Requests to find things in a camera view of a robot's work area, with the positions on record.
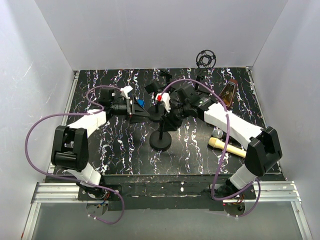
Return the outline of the black silver-grille microphone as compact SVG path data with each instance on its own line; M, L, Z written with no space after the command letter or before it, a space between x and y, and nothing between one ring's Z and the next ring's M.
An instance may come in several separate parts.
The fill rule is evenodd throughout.
M224 135L225 133L219 128L214 128L211 134L213 138L217 138L217 139L222 139Z

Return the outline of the cream microphone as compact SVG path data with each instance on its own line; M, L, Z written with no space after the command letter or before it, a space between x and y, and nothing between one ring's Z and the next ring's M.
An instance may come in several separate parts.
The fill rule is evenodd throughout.
M247 152L245 150L242 150L240 148L237 148L235 146L232 146L230 144L226 144L225 142L221 141L220 139L218 138L215 138L215 137L211 137L208 141L208 145L213 147L213 148L216 148L216 149L221 149L223 150L224 148L226 148L226 151L228 153L231 153L231 154L234 154L234 155L237 155L239 157L242 157L242 158L245 158L246 157L246 154Z

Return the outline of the orange microphone stand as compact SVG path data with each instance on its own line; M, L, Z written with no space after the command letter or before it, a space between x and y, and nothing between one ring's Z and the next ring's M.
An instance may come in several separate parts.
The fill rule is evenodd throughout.
M149 137L150 146L157 151L167 151L172 144L172 137L168 132L164 131L164 120L163 116L167 111L163 108L162 111L152 112L149 119L152 122L159 123L158 130L151 133Z

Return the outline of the round base microphone stand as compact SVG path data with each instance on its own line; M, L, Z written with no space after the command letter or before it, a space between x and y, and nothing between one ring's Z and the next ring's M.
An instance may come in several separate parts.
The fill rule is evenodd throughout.
M162 86L158 81L152 81L144 88L148 94L153 94L154 96L154 103L147 110L147 112L149 113L149 119L152 122L159 123L165 112L165 108L160 103L157 103L156 96L157 94L160 94L162 92L164 86Z

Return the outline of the teal microphone tripod stand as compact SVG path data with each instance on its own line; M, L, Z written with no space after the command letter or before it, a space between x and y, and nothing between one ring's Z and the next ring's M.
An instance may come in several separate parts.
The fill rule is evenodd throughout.
M171 79L173 78L173 76L168 71L160 70L159 75L165 78L166 85L169 85L171 83Z

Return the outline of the shock mount tripod stand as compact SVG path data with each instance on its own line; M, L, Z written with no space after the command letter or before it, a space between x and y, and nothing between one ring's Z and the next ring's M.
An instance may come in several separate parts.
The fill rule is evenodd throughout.
M196 81L201 82L205 74L211 71L217 62L216 54L209 49L200 51L196 56Z

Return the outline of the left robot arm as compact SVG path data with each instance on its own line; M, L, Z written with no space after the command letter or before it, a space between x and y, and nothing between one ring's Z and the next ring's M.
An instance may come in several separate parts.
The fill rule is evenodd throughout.
M103 86L97 104L97 109L89 110L74 123L55 129L51 163L71 173L84 191L101 200L107 190L101 174L89 163L88 138L113 116L125 116L129 123L135 124L146 121L150 114L131 86Z

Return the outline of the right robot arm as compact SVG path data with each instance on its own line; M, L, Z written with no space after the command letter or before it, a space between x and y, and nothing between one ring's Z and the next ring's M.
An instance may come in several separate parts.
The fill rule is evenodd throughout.
M255 179L264 176L282 158L278 133L273 127L262 128L228 111L222 99L208 87L198 90L191 84L181 86L175 90L177 104L168 90L166 87L155 98L164 104L163 131L176 131L183 119L193 116L221 129L227 139L235 139L246 150L243 165L214 190L213 199L239 198Z

